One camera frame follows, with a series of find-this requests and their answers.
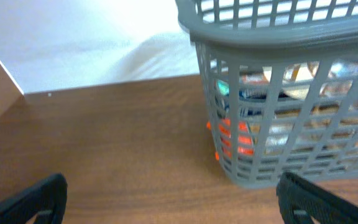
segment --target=white wall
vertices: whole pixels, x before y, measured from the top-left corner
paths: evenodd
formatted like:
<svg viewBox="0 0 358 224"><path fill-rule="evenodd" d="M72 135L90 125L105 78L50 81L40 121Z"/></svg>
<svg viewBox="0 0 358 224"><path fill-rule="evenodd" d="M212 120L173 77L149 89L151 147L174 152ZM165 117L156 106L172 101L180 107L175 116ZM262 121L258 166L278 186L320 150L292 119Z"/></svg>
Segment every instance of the white wall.
<svg viewBox="0 0 358 224"><path fill-rule="evenodd" d="M198 73L174 0L0 0L0 59L25 93Z"/></svg>

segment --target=gray plastic basket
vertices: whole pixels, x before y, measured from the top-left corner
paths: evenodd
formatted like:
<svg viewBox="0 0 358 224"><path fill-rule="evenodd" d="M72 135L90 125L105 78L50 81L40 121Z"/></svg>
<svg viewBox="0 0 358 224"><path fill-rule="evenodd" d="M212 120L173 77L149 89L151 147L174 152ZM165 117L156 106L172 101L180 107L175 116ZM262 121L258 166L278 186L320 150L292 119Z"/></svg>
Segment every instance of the gray plastic basket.
<svg viewBox="0 0 358 224"><path fill-rule="evenodd" d="M176 2L233 182L358 177L358 1Z"/></svg>

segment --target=white edge strip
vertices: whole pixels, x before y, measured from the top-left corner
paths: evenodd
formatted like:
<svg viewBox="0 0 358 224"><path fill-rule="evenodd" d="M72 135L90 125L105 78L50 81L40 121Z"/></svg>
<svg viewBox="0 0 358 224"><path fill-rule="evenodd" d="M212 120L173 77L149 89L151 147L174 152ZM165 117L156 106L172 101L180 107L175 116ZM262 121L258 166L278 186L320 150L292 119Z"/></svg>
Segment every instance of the white edge strip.
<svg viewBox="0 0 358 224"><path fill-rule="evenodd" d="M2 66L4 71L7 73L9 78L11 78L11 80L12 80L13 84L15 84L16 88L20 91L20 93L22 93L22 95L24 95L24 92L23 92L22 88L20 88L19 84L17 84L16 80L13 78L11 73L6 69L5 65L1 62L1 60L0 60L0 65Z"/></svg>

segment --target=orange toy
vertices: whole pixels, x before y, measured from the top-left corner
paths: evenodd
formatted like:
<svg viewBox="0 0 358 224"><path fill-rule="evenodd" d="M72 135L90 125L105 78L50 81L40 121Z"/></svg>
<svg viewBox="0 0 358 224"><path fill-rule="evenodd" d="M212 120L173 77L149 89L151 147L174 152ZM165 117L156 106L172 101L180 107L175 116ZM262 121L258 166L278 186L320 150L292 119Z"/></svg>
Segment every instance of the orange toy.
<svg viewBox="0 0 358 224"><path fill-rule="evenodd" d="M222 119L222 122L225 125L230 126L230 119L227 119L227 118ZM206 127L209 130L211 130L211 123L209 121L206 123ZM225 136L230 138L230 130L227 130L222 124L219 124L219 130L220 130L220 132L222 134L224 134ZM239 122L239 130L242 131L242 132L248 133L248 128L247 128L247 125L246 125L245 122L243 122L243 121ZM250 146L252 145L251 137L239 134L239 139L238 140L239 140L239 143L250 145ZM221 141L225 146L231 147L230 140L225 139L224 137L221 137ZM227 157L231 158L231 151L229 149L226 149L226 147L222 147L222 151ZM247 155L247 156L252 156L252 155L254 155L254 150L252 148L250 149L250 148L239 146L238 147L238 153L243 154L243 155ZM216 160L219 160L218 152L215 152L215 158L216 158Z"/></svg>

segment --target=black object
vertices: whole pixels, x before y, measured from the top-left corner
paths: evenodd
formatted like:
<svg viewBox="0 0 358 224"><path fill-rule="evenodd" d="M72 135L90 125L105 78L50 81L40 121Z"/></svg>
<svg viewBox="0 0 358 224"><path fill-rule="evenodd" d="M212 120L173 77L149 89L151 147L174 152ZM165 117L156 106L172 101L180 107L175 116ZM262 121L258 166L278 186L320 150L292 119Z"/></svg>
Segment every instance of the black object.
<svg viewBox="0 0 358 224"><path fill-rule="evenodd" d="M277 185L280 213L286 224L358 223L358 207L301 177L286 172Z"/></svg>
<svg viewBox="0 0 358 224"><path fill-rule="evenodd" d="M67 183L54 174L19 194L0 202L0 223L26 223L34 215L36 224L59 224L63 220L67 200Z"/></svg>

